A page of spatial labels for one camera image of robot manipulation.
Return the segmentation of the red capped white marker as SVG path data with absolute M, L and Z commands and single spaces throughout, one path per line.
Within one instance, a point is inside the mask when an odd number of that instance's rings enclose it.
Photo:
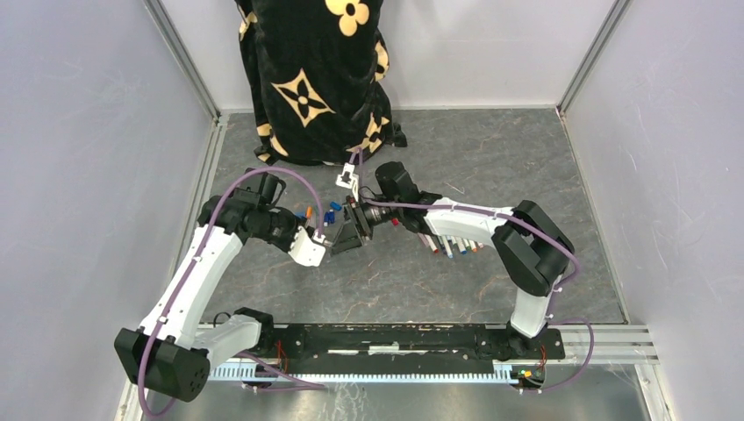
M 424 246 L 426 246 L 428 249 L 432 251 L 432 253 L 438 253 L 440 251 L 439 247 L 435 244 L 433 239 L 429 237 L 428 235 L 425 235 L 423 233 L 420 233 L 418 237 L 421 239 Z

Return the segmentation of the blue capped white marker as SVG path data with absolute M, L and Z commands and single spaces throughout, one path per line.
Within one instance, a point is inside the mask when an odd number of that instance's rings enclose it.
M 453 259 L 454 256 L 457 254 L 457 245 L 454 239 L 451 236 L 443 236 L 442 241 L 445 245 L 445 249 L 447 251 L 447 256 L 450 259 Z

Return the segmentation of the dark purple pen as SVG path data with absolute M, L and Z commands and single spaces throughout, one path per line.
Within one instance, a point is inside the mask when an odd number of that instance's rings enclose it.
M 438 236 L 434 236 L 433 240 L 437 247 L 440 249 L 440 251 L 446 255 L 447 257 L 450 256 L 451 252 L 447 249 L 445 242 Z

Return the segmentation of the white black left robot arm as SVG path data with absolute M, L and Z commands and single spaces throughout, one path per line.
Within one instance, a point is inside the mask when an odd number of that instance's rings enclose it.
M 155 414 L 149 393 L 172 403 L 191 402 L 213 368 L 243 352 L 260 358 L 275 349 L 273 318 L 257 310 L 241 308 L 209 332 L 197 330 L 225 271 L 250 239 L 276 247 L 304 267 L 323 260 L 324 229 L 277 204 L 286 188 L 282 175 L 302 183 L 321 204 L 310 183 L 290 169 L 248 170 L 203 205 L 189 249 L 161 298 L 137 328 L 123 328 L 115 338 L 117 356 L 148 416 Z

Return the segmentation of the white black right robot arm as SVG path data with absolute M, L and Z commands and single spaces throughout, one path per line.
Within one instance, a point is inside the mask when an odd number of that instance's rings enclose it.
M 365 245 L 375 227 L 387 222 L 401 224 L 433 251 L 446 255 L 492 247 L 518 289 L 507 324 L 507 347 L 519 358 L 541 348 L 554 288 L 578 261 L 568 237 L 537 203 L 524 200 L 501 208 L 460 203 L 419 189 L 400 161 L 376 169 L 380 192 L 365 198 L 356 169 L 347 163 L 336 178 L 337 186 L 351 193 L 343 204 L 344 220 L 330 244 L 331 253 Z

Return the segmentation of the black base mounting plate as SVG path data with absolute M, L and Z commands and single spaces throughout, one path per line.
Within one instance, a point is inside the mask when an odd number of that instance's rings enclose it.
M 299 324 L 274 326 L 249 352 L 282 360 L 291 375 L 488 374 L 494 363 L 561 360 L 555 328 L 524 339 L 487 324 Z

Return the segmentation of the black floral blanket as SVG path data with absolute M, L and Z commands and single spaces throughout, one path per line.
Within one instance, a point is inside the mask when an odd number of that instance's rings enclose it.
M 342 165 L 407 146 L 382 81 L 381 1 L 238 1 L 239 48 L 272 165 Z

